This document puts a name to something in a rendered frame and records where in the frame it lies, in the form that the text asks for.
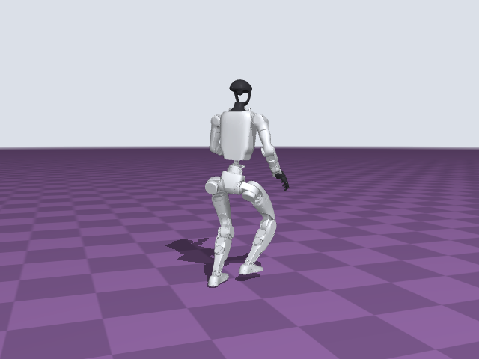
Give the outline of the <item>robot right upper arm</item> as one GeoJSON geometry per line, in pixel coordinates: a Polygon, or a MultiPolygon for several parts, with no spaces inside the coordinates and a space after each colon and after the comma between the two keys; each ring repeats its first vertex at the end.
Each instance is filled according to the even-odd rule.
{"type": "Polygon", "coordinates": [[[257,131],[262,142],[261,152],[264,157],[273,156],[273,150],[271,145],[271,135],[269,132],[269,121],[261,114],[251,113],[252,123],[257,126],[257,131]]]}

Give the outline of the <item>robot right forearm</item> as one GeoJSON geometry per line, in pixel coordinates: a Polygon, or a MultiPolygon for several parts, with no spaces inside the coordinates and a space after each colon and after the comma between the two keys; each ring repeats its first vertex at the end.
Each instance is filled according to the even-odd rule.
{"type": "Polygon", "coordinates": [[[269,163],[269,168],[272,172],[273,177],[275,177],[275,175],[277,173],[282,174],[282,172],[281,172],[280,165],[278,163],[278,157],[277,157],[277,154],[276,154],[276,151],[275,151],[275,148],[274,148],[273,145],[272,145],[272,150],[273,150],[274,155],[266,157],[266,160],[269,163]]]}

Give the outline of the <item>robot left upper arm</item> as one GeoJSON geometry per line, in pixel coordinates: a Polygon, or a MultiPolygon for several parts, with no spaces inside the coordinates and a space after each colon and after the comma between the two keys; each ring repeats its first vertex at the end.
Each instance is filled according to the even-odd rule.
{"type": "Polygon", "coordinates": [[[220,117],[222,114],[214,115],[211,118],[211,133],[210,133],[210,151],[216,154],[222,152],[220,147],[220,117]]]}

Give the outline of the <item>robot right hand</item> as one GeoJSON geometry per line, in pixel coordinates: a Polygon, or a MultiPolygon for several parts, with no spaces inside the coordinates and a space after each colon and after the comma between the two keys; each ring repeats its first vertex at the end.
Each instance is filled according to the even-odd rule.
{"type": "Polygon", "coordinates": [[[277,173],[277,174],[275,175],[275,177],[276,177],[277,179],[281,179],[281,183],[284,183],[283,186],[284,186],[285,191],[286,191],[286,190],[288,190],[289,185],[288,185],[287,178],[286,178],[284,172],[283,172],[283,171],[281,171],[281,172],[282,172],[282,174],[277,173]]]}

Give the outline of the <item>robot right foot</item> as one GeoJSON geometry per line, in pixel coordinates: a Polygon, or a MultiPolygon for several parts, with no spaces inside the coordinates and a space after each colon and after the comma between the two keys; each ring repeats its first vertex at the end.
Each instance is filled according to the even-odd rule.
{"type": "Polygon", "coordinates": [[[252,265],[248,266],[248,262],[245,264],[242,264],[239,268],[239,274],[251,274],[251,273],[257,273],[259,271],[263,271],[263,267],[257,266],[257,265],[252,265]]]}

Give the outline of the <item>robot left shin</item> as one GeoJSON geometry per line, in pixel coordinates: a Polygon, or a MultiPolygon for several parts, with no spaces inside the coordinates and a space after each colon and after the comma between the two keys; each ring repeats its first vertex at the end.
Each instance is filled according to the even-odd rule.
{"type": "Polygon", "coordinates": [[[231,249],[231,243],[232,243],[232,239],[229,239],[227,236],[224,238],[220,236],[220,228],[221,227],[218,228],[218,235],[215,240],[215,250],[214,250],[215,259],[214,259],[213,272],[212,272],[212,275],[215,272],[216,276],[218,277],[220,276],[222,272],[225,260],[228,258],[228,254],[231,249]]]}

